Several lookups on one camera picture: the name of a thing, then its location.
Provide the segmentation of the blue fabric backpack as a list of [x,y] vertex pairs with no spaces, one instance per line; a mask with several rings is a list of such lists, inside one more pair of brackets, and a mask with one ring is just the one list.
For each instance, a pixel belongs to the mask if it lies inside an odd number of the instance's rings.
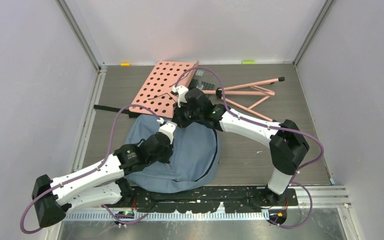
[[222,143],[218,133],[192,123],[174,132],[169,163],[156,162],[126,179],[147,191],[173,194],[209,184],[216,176]]

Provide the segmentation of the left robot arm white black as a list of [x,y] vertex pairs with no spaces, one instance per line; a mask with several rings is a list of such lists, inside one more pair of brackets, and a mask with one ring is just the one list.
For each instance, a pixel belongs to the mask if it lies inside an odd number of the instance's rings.
[[39,176],[34,183],[32,200],[40,228],[62,221],[69,212],[92,204],[118,203],[128,207],[133,193],[121,186],[121,178],[141,172],[150,165],[169,163],[173,153],[173,133],[158,131],[138,143],[124,144],[106,160],[61,177]]

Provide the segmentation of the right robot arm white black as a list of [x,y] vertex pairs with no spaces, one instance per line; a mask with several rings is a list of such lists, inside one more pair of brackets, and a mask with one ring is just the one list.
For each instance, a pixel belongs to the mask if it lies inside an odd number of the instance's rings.
[[269,148],[274,170],[264,189],[265,199],[269,205],[279,205],[285,199],[285,190],[310,149],[295,122],[269,122],[243,115],[223,104],[212,104],[198,88],[179,85],[172,87],[171,92],[177,97],[172,119],[180,128],[197,123],[214,131],[241,135]]

